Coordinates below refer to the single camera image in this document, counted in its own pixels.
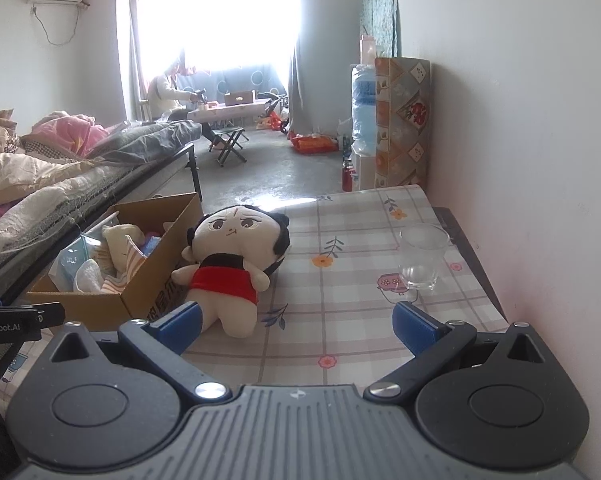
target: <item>white jacket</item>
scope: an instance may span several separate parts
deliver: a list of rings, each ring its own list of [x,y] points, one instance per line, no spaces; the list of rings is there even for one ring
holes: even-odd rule
[[[158,119],[165,112],[183,108],[179,100],[189,101],[191,92],[177,90],[172,86],[167,75],[157,75],[149,83],[147,99],[149,100],[149,111],[152,119]]]

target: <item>stuffed toy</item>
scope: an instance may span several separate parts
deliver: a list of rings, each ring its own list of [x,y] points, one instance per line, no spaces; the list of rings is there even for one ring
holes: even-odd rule
[[[183,257],[194,264],[172,272],[172,280],[189,286],[186,300],[202,310],[201,331],[220,319],[229,336],[254,332],[258,292],[267,290],[290,246],[289,224],[281,213],[236,205],[188,230]]]
[[[136,246],[141,246],[145,241],[145,234],[133,224],[103,226],[102,232],[114,267],[120,276],[127,270],[127,237],[129,236]]]

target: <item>black hair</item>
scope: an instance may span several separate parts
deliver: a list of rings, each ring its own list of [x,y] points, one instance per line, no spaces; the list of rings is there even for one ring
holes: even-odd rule
[[[276,221],[276,223],[280,226],[280,234],[278,235],[278,238],[274,242],[274,254],[276,256],[283,256],[285,254],[285,251],[290,246],[290,230],[289,230],[290,218],[289,218],[289,216],[284,215],[283,213],[271,213],[271,212],[263,211],[262,209],[260,209],[256,206],[247,205],[247,204],[238,204],[238,205],[233,205],[230,207],[224,207],[223,209],[219,209],[218,211],[216,211],[212,214],[203,216],[200,219],[200,221],[198,222],[198,224],[196,225],[196,227],[190,227],[187,230],[187,245],[189,247],[192,246],[192,242],[194,241],[194,234],[196,233],[196,230],[199,228],[200,224],[205,222],[205,220],[207,220],[210,216],[215,215],[216,213],[220,213],[221,211],[225,211],[225,209],[232,209],[234,207],[241,207],[241,206],[246,207],[247,209],[251,209],[253,211],[258,211],[259,213],[267,215],[267,216],[269,216],[269,218]],[[266,273],[268,276],[271,276],[272,273],[274,272],[274,270],[276,270],[276,269],[278,269],[278,267],[280,267],[281,263],[282,263],[282,258],[280,260],[278,260],[277,262],[274,262],[269,267],[267,267],[263,272]]]

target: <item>ribbed surface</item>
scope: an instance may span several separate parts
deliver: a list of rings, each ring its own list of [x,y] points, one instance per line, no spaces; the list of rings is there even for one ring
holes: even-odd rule
[[[19,480],[64,475],[29,468]],[[449,458],[393,406],[352,386],[247,386],[222,406],[194,411],[177,439],[144,463],[82,478],[111,480],[577,480],[567,466],[513,476]]]

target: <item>window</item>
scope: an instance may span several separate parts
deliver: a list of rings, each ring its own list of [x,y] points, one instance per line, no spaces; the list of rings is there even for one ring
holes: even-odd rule
[[[300,0],[139,0],[143,72],[163,72],[184,48],[197,70],[273,64],[287,82]]]

